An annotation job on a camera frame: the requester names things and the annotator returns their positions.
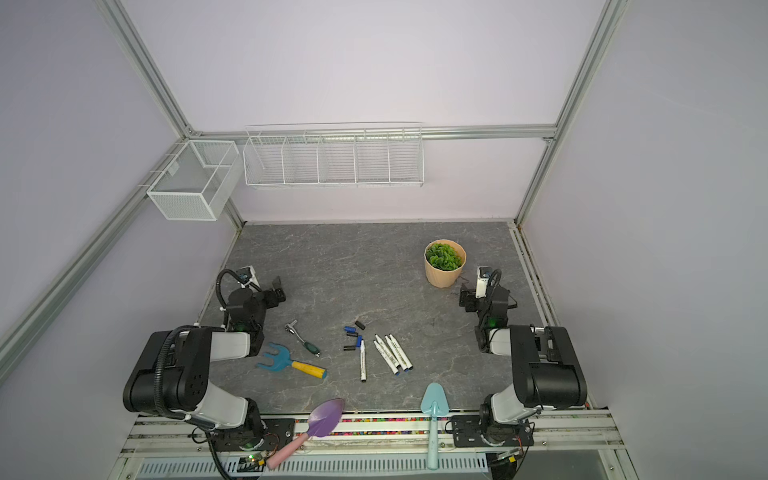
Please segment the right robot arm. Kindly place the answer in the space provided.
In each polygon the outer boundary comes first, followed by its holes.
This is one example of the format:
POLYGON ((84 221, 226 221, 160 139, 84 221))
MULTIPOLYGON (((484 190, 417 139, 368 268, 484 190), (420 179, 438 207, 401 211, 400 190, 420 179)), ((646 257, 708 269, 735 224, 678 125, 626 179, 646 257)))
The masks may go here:
POLYGON ((459 306, 478 316, 480 351, 509 359, 512 383, 488 395, 478 414, 452 418, 455 446, 524 449, 534 443, 533 418, 545 408, 586 404, 586 380, 565 328, 510 324, 507 311, 514 306, 509 291, 498 285, 482 295, 463 285, 459 306))

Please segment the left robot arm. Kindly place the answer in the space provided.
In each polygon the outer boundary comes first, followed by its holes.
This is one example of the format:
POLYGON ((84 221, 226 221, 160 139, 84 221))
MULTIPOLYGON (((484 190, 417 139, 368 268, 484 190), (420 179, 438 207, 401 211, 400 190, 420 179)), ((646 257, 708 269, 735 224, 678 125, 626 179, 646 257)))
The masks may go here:
POLYGON ((215 385, 210 366, 260 353, 266 312, 286 300, 281 279, 262 287, 251 267, 223 269, 214 293, 222 324, 182 325, 153 333, 126 382, 123 405, 130 412, 190 424, 220 451, 266 448, 270 432, 256 401, 215 385))

